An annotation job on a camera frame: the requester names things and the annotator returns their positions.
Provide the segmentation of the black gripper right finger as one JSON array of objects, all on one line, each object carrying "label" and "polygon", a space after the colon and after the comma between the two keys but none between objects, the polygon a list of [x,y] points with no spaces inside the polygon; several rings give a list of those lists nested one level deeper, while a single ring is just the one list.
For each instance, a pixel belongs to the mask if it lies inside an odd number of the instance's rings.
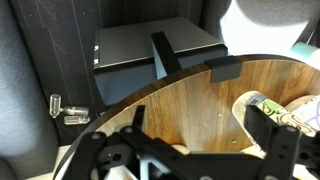
[{"label": "black gripper right finger", "polygon": [[266,153],[259,178],[296,180],[293,176],[296,164],[320,177],[319,132],[308,136],[293,126],[279,125],[254,105],[246,107],[244,127]]}]

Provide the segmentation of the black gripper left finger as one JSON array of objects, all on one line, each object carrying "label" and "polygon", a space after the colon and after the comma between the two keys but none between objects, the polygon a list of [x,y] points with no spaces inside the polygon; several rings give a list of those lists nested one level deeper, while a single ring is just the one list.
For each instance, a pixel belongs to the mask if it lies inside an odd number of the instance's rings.
[{"label": "black gripper left finger", "polygon": [[140,165],[133,148],[135,141],[130,142],[128,136],[141,130],[144,114],[145,106],[138,105],[130,126],[110,136],[101,131],[85,134],[70,161],[69,180],[103,180],[112,168],[119,166],[125,166],[133,177],[139,178]]}]

